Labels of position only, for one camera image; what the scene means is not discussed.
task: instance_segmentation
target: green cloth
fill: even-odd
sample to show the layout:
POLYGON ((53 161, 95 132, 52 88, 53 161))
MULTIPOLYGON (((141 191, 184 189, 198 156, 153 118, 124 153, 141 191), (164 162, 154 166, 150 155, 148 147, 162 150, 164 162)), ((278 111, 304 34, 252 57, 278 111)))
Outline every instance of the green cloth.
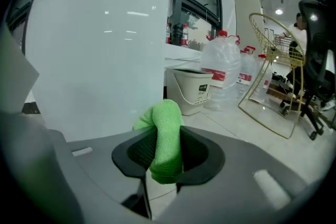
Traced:
POLYGON ((156 126, 155 157, 150 166, 152 178, 160 184, 175 183, 182 173, 180 126, 183 125, 181 110, 172 100, 163 100, 149 108, 134 125, 137 130, 156 126))

